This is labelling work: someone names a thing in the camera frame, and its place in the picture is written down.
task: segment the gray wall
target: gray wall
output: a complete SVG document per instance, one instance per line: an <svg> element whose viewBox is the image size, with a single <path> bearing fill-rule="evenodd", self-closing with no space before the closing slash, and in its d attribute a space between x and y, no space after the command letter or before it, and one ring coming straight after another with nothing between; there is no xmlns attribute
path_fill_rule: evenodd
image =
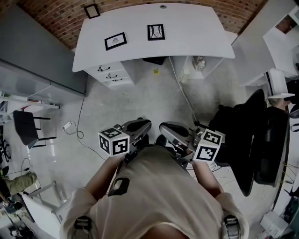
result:
<svg viewBox="0 0 299 239"><path fill-rule="evenodd" d="M85 73L72 72L74 53L18 6L0 18L0 59L85 93Z"/></svg>

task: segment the white cable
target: white cable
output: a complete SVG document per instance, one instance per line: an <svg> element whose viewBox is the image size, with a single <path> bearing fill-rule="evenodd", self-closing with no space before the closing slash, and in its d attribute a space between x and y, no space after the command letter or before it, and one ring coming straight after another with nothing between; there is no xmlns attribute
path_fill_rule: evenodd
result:
<svg viewBox="0 0 299 239"><path fill-rule="evenodd" d="M189 108L190 108L190 110L191 110L191 112L192 112L192 115L193 115L193 117L194 117L194 120L197 121L196 116L195 116L195 112L194 112L194 110L193 110L193 108L192 108L192 105L191 105L191 103L190 103L188 97L186 96L186 94L185 94L185 92L184 92L184 89L183 89L182 84L179 82L179 80L178 80L178 78L177 78L177 75L176 75L176 73L175 73L175 70L174 70L172 61L171 61L171 59L170 59L170 56L169 56L169 60L170 60L170 63L171 63L172 69L173 69L174 76L175 76L175 78L176 78L176 80L177 80L177 82L178 82L178 85L179 85L180 89L181 89L181 92L183 93L183 96L185 97L185 99L186 99L186 101L187 101L187 104L189 105Z"/></svg>

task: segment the concrete floor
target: concrete floor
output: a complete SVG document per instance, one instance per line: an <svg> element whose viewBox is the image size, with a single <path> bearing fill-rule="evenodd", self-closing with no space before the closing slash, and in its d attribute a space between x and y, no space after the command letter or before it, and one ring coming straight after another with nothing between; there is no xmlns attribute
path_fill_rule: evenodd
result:
<svg viewBox="0 0 299 239"><path fill-rule="evenodd" d="M137 60L136 63L140 80L131 88L111 91L93 78L88 80L79 130L84 133L81 142L99 154L99 130L138 117L146 117L152 121L149 133L151 142L160 134L158 126L163 121L178 121L194 128L191 112L174 78L169 59L163 66L142 60ZM159 75L153 74L156 68L159 68ZM224 60L205 80L189 80L184 89L202 124L207 124L213 118L219 104L234 106L244 103L256 90L255 87L238 86L230 60ZM43 115L50 117L51 121L41 121L41 134L45 137L57 136L57 139L52 143L47 142L45 147L33 148L29 152L16 134L14 124L11 122L5 125L4 138L11 144L12 151L10 172L19 171L23 158L29 157L30 170L37 174L42 186L56 181L58 191L67 198L73 190L85 186L103 160L93 151L81 146L75 134L67 135L62 130L62 126L68 121L78 122L81 104L82 101L72 102L59 110L44 112ZM215 175L224 190L233 194L237 206L250 225L256 225L262 215L270 210L276 188L254 183L250 196L244 197L231 170L221 168ZM51 203L58 203L52 191L44 198Z"/></svg>

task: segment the person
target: person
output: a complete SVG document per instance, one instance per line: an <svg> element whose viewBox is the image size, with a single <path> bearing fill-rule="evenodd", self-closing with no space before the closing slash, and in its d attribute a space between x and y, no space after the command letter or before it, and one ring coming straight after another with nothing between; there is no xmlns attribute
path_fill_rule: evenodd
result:
<svg viewBox="0 0 299 239"><path fill-rule="evenodd" d="M5 206L9 206L7 198L24 191L37 181L35 173L28 172L22 176L10 180L7 176L0 177L0 203L3 202Z"/></svg>
<svg viewBox="0 0 299 239"><path fill-rule="evenodd" d="M122 159L108 158L73 192L60 238L227 238L226 215L238 219L240 238L248 237L246 219L205 162L192 162L195 181L162 146L144 147L129 163ZM80 223L91 229L79 230Z"/></svg>

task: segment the drawer handle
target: drawer handle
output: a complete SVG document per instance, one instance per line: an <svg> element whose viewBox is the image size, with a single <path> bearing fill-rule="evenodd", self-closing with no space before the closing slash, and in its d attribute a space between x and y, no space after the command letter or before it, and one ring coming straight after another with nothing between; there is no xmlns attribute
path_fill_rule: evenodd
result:
<svg viewBox="0 0 299 239"><path fill-rule="evenodd" d="M106 77L106 79L112 79L112 78L116 78L116 77L117 77L117 75L115 77L111 77L110 73L109 73L108 76Z"/></svg>
<svg viewBox="0 0 299 239"><path fill-rule="evenodd" d="M104 70L102 69L102 66L100 65L98 71L103 72Z"/></svg>

